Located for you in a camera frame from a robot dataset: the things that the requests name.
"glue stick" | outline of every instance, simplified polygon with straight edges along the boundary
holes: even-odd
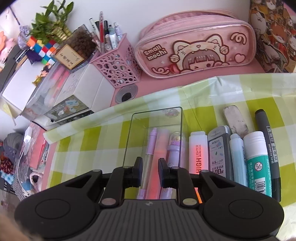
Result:
[[[271,197],[271,175],[264,134],[252,132],[244,137],[249,188]]]

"pink pencil case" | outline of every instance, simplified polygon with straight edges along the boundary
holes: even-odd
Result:
[[[158,79],[247,65],[255,53],[251,25],[226,10],[168,15],[144,28],[135,47],[140,67]]]

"cartoon sticker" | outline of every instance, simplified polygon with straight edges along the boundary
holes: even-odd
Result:
[[[226,55],[229,47],[223,45],[222,37],[214,34],[206,40],[196,42],[176,41],[170,60],[176,63],[180,72],[196,71],[221,65],[229,65]]]
[[[151,68],[151,70],[156,73],[156,74],[161,74],[161,75],[167,75],[170,73],[170,70],[168,68],[164,69],[162,67],[159,67],[158,69],[156,68]]]
[[[176,109],[166,109],[166,110],[163,110],[163,112],[167,117],[176,117],[179,115],[179,111]]]
[[[238,53],[235,55],[234,59],[235,59],[235,62],[240,64],[240,63],[244,62],[244,60],[246,59],[246,56],[244,54]]]
[[[243,33],[239,33],[239,32],[233,33],[230,37],[230,40],[235,41],[237,43],[242,43],[243,45],[245,45],[247,43],[246,35]]]

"screw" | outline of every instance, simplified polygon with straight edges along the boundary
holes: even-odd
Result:
[[[186,206],[193,206],[197,204],[197,200],[195,200],[194,198],[185,198],[183,200],[183,204],[185,204]]]
[[[114,198],[104,198],[101,203],[105,206],[111,206],[116,203],[116,200]]]

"rubik's cube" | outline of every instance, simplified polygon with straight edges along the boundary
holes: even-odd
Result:
[[[59,44],[54,40],[50,40],[47,44],[44,45],[41,40],[37,40],[33,36],[31,36],[27,42],[27,45],[30,47],[30,49],[34,50],[42,57],[41,63],[43,63],[44,65],[46,65],[47,63],[55,63],[50,55],[56,50]]]

